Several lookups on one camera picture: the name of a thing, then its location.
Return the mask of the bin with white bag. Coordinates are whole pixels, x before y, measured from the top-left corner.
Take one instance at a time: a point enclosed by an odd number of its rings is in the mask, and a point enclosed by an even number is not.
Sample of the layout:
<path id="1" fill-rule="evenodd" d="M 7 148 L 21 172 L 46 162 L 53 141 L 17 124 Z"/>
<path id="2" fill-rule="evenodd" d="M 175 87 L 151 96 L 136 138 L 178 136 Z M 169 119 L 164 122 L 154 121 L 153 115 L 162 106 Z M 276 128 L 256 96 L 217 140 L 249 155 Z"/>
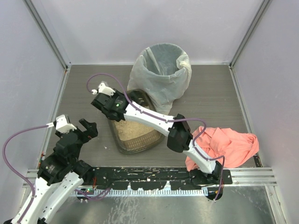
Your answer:
<path id="1" fill-rule="evenodd" d="M 127 90 L 143 90 L 156 111 L 167 115 L 173 102 L 189 87 L 191 77 L 187 53 L 178 45 L 159 43 L 140 53 L 131 70 Z"/>

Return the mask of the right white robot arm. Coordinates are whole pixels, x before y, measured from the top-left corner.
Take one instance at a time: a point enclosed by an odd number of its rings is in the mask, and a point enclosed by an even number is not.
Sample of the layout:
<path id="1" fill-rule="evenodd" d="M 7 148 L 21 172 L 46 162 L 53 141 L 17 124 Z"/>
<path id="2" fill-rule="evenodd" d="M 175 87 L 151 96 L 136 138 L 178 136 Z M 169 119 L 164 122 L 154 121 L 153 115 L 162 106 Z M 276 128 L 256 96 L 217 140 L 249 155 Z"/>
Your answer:
<path id="1" fill-rule="evenodd" d="M 211 183 L 221 184 L 223 165 L 208 155 L 196 142 L 202 134 L 192 135 L 188 121 L 183 115 L 163 115 L 129 100 L 126 94 L 109 90 L 102 93 L 92 90 L 95 95 L 91 104 L 99 109 L 109 120 L 119 122 L 133 121 L 154 128 L 167 137 L 167 147 L 177 153 L 183 153 L 199 167 Z"/>

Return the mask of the grey plastic litter box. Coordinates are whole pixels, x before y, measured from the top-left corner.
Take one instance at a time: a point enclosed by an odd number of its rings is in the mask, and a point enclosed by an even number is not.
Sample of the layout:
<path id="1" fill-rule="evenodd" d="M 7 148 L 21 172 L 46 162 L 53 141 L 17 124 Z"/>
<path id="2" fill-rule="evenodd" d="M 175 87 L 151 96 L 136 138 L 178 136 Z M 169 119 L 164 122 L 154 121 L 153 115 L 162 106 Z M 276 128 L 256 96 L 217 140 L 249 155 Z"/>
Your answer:
<path id="1" fill-rule="evenodd" d="M 131 101 L 136 102 L 138 105 L 150 109 L 152 111 L 156 111 L 150 97 L 146 92 L 140 89 L 134 89 L 127 92 Z M 112 135 L 118 147 L 118 150 L 122 154 L 135 154 L 150 148 L 161 143 L 164 139 L 164 135 L 157 130 L 153 130 L 150 133 L 143 135 L 141 137 L 122 141 L 117 135 L 116 128 L 113 124 L 114 121 L 108 120 Z"/>

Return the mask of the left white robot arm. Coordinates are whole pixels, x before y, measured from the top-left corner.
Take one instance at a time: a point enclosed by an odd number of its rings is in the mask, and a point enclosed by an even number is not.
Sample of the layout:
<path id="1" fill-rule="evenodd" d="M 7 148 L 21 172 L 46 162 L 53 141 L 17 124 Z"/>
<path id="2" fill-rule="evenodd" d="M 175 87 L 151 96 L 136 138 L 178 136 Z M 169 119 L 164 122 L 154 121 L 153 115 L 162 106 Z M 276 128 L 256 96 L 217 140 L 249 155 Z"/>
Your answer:
<path id="1" fill-rule="evenodd" d="M 14 218 L 6 221 L 7 224 L 49 223 L 67 197 L 81 184 L 92 180 L 92 166 L 80 160 L 79 155 L 82 146 L 98 136 L 97 124 L 85 119 L 80 119 L 79 123 L 85 131 L 73 125 L 67 115 L 58 116 L 55 121 L 37 127 L 55 128 L 59 141 L 54 152 L 41 162 L 34 184 L 13 168 L 6 157 L 9 141 L 25 131 L 19 131 L 5 141 L 2 148 L 4 162 L 31 188 L 31 194 L 22 208 Z"/>

